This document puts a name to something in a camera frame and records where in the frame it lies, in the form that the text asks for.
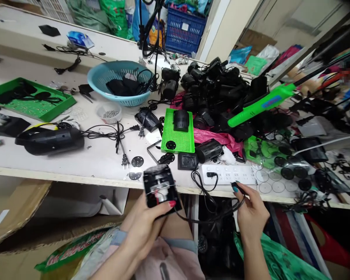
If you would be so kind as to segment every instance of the green plastic bag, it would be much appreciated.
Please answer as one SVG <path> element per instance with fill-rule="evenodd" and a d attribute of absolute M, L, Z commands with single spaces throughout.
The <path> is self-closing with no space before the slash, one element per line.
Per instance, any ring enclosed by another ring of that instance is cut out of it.
<path fill-rule="evenodd" d="M 236 233 L 234 234 L 234 243 L 241 258 L 244 259 L 242 243 Z M 329 280 L 315 267 L 294 255 L 284 246 L 272 241 L 264 233 L 261 243 L 272 280 Z"/>
<path fill-rule="evenodd" d="M 124 3 L 125 0 L 100 0 L 100 7 L 108 18 L 117 26 L 113 35 L 129 40 L 130 36 L 128 35 Z"/>
<path fill-rule="evenodd" d="M 258 58 L 256 56 L 250 56 L 248 61 L 245 63 L 245 67 L 248 68 L 248 73 L 255 76 L 259 76 L 263 66 L 267 64 L 267 60 L 264 58 Z"/>
<path fill-rule="evenodd" d="M 77 25 L 112 35 L 115 33 L 116 26 L 105 12 L 94 11 L 87 5 L 86 0 L 69 0 L 67 6 Z"/>

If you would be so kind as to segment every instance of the blue crate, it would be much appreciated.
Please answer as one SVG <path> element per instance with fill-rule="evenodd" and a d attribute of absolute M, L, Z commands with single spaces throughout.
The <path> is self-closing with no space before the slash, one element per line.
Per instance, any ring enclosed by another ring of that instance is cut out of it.
<path fill-rule="evenodd" d="M 166 50 L 191 55 L 197 52 L 206 19 L 169 8 Z"/>

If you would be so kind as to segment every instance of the green perforated board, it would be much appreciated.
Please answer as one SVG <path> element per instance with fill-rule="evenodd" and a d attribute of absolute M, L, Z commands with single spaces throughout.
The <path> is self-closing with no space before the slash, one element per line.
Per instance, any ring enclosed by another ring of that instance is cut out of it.
<path fill-rule="evenodd" d="M 193 135 L 193 117 L 192 113 L 189 115 L 189 129 L 188 132 L 174 131 L 174 111 L 175 109 L 167 108 L 166 115 L 164 117 L 163 135 L 161 150 L 171 153 L 187 152 L 194 153 L 194 135 Z M 176 148 L 169 150 L 166 148 L 168 141 L 174 141 Z"/>

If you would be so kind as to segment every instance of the power strip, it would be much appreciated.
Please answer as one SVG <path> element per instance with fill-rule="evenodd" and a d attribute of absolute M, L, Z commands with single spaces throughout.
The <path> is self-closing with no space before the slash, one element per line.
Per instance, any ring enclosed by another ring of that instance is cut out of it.
<path fill-rule="evenodd" d="M 205 185 L 214 185 L 217 180 L 216 176 L 208 177 L 209 172 L 218 174 L 218 185 L 230 185 L 234 181 L 239 181 L 244 185 L 256 184 L 254 170 L 251 166 L 203 164 L 200 171 L 202 182 Z"/>

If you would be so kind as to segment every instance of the glue gun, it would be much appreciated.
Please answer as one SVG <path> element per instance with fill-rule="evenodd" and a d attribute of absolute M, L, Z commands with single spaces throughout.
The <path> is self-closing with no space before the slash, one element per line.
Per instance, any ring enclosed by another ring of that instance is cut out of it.
<path fill-rule="evenodd" d="M 270 110 L 280 105 L 285 99 L 294 95 L 293 91 L 296 89 L 294 84 L 280 85 L 272 90 L 268 95 L 258 100 L 254 104 L 245 107 L 243 111 L 236 116 L 228 120 L 230 127 L 235 127 L 243 122 L 251 119 L 252 117 L 262 113 L 263 111 Z"/>

